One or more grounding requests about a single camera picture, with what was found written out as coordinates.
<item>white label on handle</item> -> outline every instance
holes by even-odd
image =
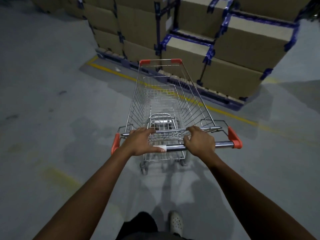
[[[165,22],[165,30],[168,31],[172,25],[172,16]]]
[[[154,147],[160,147],[160,148],[164,149],[165,151],[167,151],[166,145],[154,145]]]

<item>red plastic cap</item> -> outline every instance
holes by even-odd
[[[139,62],[140,65],[144,65],[144,64],[150,64],[150,60],[141,60]]]
[[[171,59],[171,63],[182,64],[182,60],[181,59]]]
[[[119,146],[120,146],[120,133],[116,133],[113,140],[112,147],[111,147],[111,155],[119,148]]]
[[[235,131],[229,126],[228,127],[228,138],[230,141],[233,142],[235,149],[241,149],[242,148],[242,141],[239,139],[238,135],[235,133]]]

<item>gray floor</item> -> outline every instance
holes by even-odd
[[[31,239],[108,158],[134,82],[84,65],[96,45],[86,21],[16,3],[0,7],[0,30],[0,238]],[[240,112],[207,103],[243,141],[241,150],[219,150],[222,159],[316,238],[319,49],[318,23],[303,21],[297,45]],[[198,159],[186,168],[153,165],[146,177],[138,164],[126,165],[92,239],[114,239],[139,211],[165,230],[173,209],[186,238],[248,239]]]

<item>perforated white shoe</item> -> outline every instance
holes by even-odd
[[[170,233],[179,235],[182,237],[183,232],[183,221],[182,217],[179,215],[176,211],[170,211],[169,213],[169,219],[170,219]]]

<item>forearm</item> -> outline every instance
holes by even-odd
[[[34,239],[90,239],[129,157],[116,150]]]
[[[209,162],[207,166],[251,239],[315,239],[294,218],[250,185],[215,153],[210,157],[211,160],[206,160]]]

